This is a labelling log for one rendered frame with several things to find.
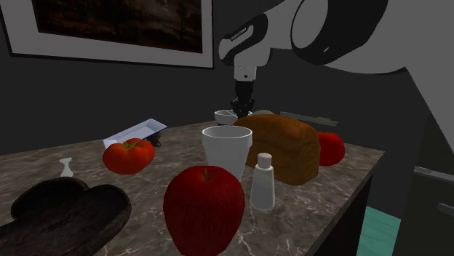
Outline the small white spool-shaped object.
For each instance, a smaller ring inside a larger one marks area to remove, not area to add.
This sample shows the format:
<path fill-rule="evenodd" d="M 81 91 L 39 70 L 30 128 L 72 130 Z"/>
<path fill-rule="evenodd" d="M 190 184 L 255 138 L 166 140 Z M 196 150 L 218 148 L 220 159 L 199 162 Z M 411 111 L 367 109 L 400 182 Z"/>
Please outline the small white spool-shaped object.
<path fill-rule="evenodd" d="M 69 167 L 69 162 L 72 160 L 71 157 L 60 159 L 59 162 L 64 165 L 63 171 L 60 174 L 60 177 L 73 177 L 73 172 Z"/>

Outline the red apple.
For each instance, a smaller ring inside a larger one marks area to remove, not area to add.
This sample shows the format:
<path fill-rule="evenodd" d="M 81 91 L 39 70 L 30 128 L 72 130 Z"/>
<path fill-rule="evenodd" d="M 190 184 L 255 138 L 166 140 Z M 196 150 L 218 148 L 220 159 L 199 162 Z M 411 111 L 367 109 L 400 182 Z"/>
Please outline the red apple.
<path fill-rule="evenodd" d="M 167 230 L 183 256 L 218 256 L 242 222 L 242 184 L 217 166 L 193 166 L 167 186 L 163 213 Z"/>

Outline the grey-green flat knife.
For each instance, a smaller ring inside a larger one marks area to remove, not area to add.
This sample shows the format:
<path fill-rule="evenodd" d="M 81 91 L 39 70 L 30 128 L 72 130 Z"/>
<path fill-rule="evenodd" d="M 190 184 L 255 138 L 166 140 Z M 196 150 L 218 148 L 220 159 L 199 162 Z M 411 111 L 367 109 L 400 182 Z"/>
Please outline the grey-green flat knife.
<path fill-rule="evenodd" d="M 281 116 L 286 116 L 288 118 L 304 121 L 304 122 L 322 124 L 322 125 L 326 125 L 326 126 L 330 126 L 330 127 L 336 127 L 338 125 L 338 123 L 336 121 L 333 121 L 333 120 L 331 120 L 329 118 L 324 118 L 324 117 L 304 116 L 304 115 L 295 114 L 295 113 L 289 113 L 289 112 L 285 112 L 285 111 L 281 111 L 280 115 Z"/>

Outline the brown bread loaf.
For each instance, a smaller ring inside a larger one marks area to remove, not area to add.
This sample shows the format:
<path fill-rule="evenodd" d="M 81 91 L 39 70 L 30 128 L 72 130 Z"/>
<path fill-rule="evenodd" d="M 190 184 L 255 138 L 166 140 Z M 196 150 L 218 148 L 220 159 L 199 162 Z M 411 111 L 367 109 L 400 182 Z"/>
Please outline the brown bread loaf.
<path fill-rule="evenodd" d="M 269 153 L 274 178 L 283 183 L 303 185 L 318 175 L 321 147 L 312 126 L 276 114 L 245 116 L 234 125 L 252 130 L 247 166 L 255 167 L 259 153 Z"/>

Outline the dark cabinet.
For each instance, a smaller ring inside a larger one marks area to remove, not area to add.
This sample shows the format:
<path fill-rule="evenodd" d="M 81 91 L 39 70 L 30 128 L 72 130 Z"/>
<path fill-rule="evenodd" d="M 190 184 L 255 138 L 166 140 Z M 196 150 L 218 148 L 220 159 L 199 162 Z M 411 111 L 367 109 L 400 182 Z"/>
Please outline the dark cabinet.
<path fill-rule="evenodd" d="M 454 256 L 454 153 L 428 117 L 392 256 Z"/>

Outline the white bowl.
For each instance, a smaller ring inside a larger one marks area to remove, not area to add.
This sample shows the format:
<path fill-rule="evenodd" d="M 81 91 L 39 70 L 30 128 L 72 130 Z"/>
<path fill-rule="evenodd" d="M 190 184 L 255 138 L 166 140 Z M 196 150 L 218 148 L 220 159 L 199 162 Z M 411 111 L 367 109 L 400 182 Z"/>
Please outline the white bowl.
<path fill-rule="evenodd" d="M 218 125 L 232 125 L 238 120 L 233 110 L 220 110 L 214 112 L 214 117 Z"/>

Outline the white rectangular tray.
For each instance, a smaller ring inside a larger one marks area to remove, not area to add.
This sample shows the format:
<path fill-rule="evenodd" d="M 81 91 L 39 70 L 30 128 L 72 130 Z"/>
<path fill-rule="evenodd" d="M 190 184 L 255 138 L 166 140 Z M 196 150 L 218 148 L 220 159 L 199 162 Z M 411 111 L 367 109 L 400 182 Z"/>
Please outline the white rectangular tray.
<path fill-rule="evenodd" d="M 123 143 L 132 138 L 146 139 L 162 130 L 166 129 L 167 125 L 155 120 L 148 119 L 133 127 L 130 127 L 122 132 L 118 132 L 103 140 L 105 149 L 114 143 Z"/>

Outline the white cup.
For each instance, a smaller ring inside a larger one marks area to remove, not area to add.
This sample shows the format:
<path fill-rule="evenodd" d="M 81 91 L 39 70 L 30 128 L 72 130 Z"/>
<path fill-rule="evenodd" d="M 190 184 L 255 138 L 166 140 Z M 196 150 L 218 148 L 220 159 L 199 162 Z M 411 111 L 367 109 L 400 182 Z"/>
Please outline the white cup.
<path fill-rule="evenodd" d="M 208 127 L 202 130 L 202 145 L 209 165 L 222 167 L 242 180 L 252 146 L 251 129 L 234 125 Z"/>

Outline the red tomato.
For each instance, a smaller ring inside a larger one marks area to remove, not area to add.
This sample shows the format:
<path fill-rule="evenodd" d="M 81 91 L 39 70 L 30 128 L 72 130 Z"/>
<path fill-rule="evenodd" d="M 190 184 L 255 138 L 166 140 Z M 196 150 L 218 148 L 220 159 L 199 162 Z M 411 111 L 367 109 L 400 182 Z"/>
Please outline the red tomato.
<path fill-rule="evenodd" d="M 147 167 L 154 157 L 155 148 L 149 141 L 132 138 L 110 145 L 102 160 L 108 170 L 118 175 L 134 175 Z"/>
<path fill-rule="evenodd" d="M 345 145 L 342 139 L 332 132 L 317 132 L 320 144 L 320 166 L 332 166 L 345 156 Z"/>

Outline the dark wooden bowl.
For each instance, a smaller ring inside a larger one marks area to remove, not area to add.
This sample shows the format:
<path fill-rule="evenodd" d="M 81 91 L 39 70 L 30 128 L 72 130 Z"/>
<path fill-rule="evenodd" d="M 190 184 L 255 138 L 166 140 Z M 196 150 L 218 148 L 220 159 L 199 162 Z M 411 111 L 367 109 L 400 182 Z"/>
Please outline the dark wooden bowl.
<path fill-rule="evenodd" d="M 73 177 L 40 182 L 11 206 L 0 227 L 0 256 L 93 256 L 129 220 L 132 206 L 115 185 Z"/>

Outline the white salt shaker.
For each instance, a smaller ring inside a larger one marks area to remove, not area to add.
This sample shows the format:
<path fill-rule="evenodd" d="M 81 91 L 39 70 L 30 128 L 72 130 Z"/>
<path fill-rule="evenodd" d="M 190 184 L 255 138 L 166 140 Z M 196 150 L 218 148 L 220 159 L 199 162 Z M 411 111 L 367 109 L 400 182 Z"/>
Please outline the white salt shaker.
<path fill-rule="evenodd" d="M 250 203 L 261 211 L 269 211 L 275 205 L 274 167 L 271 161 L 271 154 L 259 153 L 258 163 L 253 172 Z"/>

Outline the framed dark wall picture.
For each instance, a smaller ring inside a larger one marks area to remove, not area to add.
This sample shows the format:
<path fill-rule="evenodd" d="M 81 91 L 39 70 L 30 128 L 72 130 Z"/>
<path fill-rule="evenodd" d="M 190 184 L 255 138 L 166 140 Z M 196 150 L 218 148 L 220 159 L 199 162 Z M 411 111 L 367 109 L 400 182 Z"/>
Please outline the framed dark wall picture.
<path fill-rule="evenodd" d="M 214 67 L 212 0 L 0 0 L 16 55 Z"/>

